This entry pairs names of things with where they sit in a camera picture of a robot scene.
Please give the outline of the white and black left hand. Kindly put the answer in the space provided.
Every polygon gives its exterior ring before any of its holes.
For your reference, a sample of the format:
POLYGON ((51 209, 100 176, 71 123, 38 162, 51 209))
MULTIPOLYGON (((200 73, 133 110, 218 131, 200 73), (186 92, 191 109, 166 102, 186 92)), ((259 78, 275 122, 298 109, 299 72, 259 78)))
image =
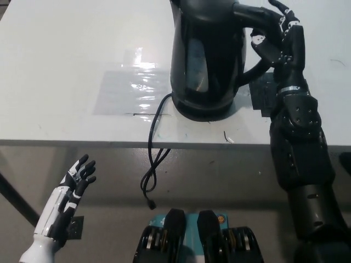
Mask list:
POLYGON ((72 218, 86 188, 95 182, 95 161, 85 154, 65 173, 50 195, 34 230, 35 235, 64 244, 72 218))

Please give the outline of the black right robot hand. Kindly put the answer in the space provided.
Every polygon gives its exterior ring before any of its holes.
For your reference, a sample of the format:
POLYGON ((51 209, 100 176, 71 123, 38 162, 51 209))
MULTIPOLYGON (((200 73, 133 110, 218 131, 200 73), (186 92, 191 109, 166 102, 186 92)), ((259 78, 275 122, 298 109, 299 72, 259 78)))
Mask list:
POLYGON ((255 52, 274 69, 279 89, 290 86, 300 91, 308 90, 303 76, 305 68, 304 28, 292 9, 279 1, 270 1, 282 14, 275 18, 278 41, 273 43, 257 30, 251 33, 251 46, 255 52))

